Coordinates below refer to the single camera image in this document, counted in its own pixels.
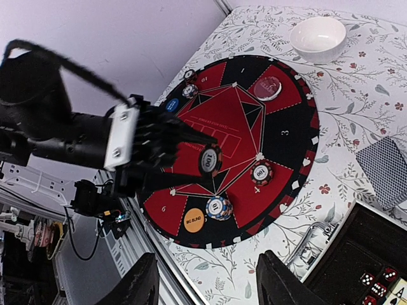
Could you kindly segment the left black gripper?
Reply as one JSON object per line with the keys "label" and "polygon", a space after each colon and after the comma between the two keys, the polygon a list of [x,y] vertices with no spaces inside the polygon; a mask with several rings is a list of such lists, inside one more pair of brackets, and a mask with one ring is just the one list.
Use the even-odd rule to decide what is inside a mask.
{"label": "left black gripper", "polygon": [[162,169],[175,163],[182,141],[207,145],[217,144],[217,139],[181,122],[171,112],[151,105],[141,95],[131,94],[130,101],[139,115],[130,145],[130,161],[116,169],[114,194],[133,197],[136,193],[210,181],[211,173],[194,176]]}

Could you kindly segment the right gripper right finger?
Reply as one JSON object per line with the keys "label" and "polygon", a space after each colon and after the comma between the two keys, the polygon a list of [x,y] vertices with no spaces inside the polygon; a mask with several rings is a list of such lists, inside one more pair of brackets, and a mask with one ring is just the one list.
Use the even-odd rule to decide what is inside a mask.
{"label": "right gripper right finger", "polygon": [[259,255],[256,283],[259,304],[262,305],[326,304],[306,288],[271,250]]}

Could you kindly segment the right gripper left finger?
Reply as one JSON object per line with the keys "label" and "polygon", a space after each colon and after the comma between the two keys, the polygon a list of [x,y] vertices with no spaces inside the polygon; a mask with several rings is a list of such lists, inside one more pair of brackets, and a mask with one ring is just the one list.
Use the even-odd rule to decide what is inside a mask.
{"label": "right gripper left finger", "polygon": [[158,305],[159,271],[154,253],[146,252],[96,305]]}

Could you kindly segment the red black chips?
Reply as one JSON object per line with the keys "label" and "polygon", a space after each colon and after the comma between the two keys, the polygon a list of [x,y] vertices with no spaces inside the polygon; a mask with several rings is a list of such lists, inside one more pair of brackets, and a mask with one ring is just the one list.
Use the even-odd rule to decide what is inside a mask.
{"label": "red black chips", "polygon": [[218,145],[208,144],[200,152],[198,169],[203,176],[215,177],[223,164],[222,150]]}

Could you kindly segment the blue small blind button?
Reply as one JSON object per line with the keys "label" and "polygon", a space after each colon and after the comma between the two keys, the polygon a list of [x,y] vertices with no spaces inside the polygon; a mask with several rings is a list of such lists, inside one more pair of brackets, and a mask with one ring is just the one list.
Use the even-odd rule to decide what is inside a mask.
{"label": "blue small blind button", "polygon": [[177,109],[178,105],[179,105],[179,99],[173,98],[167,102],[165,109],[168,112],[174,112]]}

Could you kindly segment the orange big blind button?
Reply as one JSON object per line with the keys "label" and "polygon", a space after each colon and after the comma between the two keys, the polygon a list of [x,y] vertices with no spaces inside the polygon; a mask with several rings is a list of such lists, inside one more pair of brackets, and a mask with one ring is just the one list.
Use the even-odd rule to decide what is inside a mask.
{"label": "orange big blind button", "polygon": [[199,208],[188,210],[184,216],[184,227],[189,233],[199,232],[205,223],[204,213]]}

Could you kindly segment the red black 100 chip stack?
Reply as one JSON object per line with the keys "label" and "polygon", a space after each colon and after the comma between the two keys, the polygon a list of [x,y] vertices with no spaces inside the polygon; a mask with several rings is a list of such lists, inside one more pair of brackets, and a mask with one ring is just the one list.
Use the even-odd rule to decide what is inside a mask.
{"label": "red black 100 chip stack", "polygon": [[251,180],[258,186],[266,186],[273,179],[272,164],[267,160],[259,160],[250,169]]}

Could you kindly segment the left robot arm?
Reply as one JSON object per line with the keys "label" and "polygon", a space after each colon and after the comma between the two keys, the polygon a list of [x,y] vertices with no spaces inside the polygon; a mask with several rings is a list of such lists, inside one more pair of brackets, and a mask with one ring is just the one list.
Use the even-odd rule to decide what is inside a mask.
{"label": "left robot arm", "polygon": [[[103,116],[73,112],[60,74],[65,69],[116,101]],[[111,83],[44,46],[15,39],[1,61],[1,159],[26,165],[31,156],[114,173],[111,194],[133,197],[185,184],[199,175],[170,173],[182,143],[214,146],[141,95],[124,96]]]}

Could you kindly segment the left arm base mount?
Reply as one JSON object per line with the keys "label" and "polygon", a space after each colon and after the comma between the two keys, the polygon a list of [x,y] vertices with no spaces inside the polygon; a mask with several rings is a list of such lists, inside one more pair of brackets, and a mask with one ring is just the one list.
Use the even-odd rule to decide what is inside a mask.
{"label": "left arm base mount", "polygon": [[125,210],[117,196],[112,194],[113,179],[103,184],[94,184],[89,180],[74,183],[76,192],[70,208],[77,214],[93,217],[102,221],[107,233],[112,232],[118,240],[130,226],[131,213]]}

